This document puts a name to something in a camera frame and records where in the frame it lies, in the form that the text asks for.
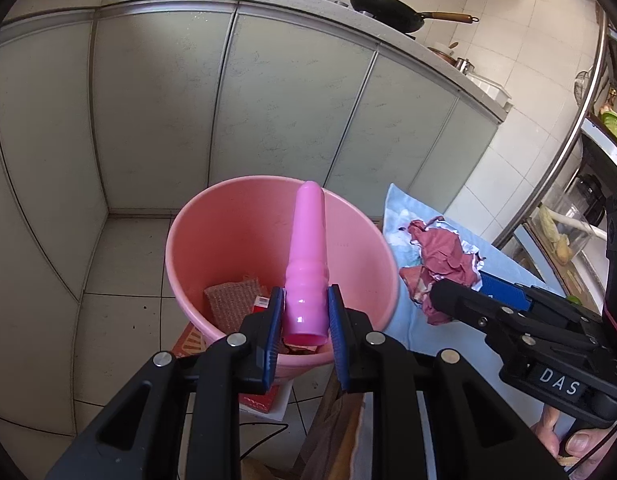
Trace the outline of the right hand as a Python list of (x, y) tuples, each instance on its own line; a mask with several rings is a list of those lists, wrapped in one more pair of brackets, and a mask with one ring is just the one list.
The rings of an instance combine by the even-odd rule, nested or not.
[(531, 427), (554, 458), (566, 453), (581, 460), (596, 449), (593, 455), (569, 473), (569, 478), (617, 479), (617, 430), (584, 428), (568, 438), (560, 438), (555, 432), (560, 415), (556, 408), (544, 405), (539, 421)]

